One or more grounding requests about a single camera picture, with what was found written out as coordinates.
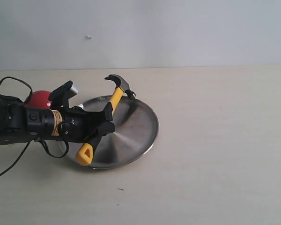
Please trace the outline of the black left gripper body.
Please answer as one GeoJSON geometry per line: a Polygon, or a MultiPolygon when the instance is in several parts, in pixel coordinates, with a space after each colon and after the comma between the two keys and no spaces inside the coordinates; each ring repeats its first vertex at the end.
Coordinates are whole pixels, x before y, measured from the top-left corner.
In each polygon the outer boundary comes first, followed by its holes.
{"type": "Polygon", "coordinates": [[[64,121],[62,131],[69,142],[82,143],[92,137],[103,123],[103,112],[85,111],[81,107],[60,107],[64,121]]]}

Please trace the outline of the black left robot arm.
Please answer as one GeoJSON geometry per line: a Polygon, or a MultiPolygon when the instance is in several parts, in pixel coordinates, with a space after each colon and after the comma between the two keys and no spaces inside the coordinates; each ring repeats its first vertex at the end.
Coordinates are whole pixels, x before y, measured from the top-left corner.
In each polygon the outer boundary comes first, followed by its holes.
{"type": "Polygon", "coordinates": [[[87,112],[78,106],[42,109],[20,99],[0,95],[0,145],[38,140],[88,142],[115,131],[111,104],[102,111],[87,112]]]}

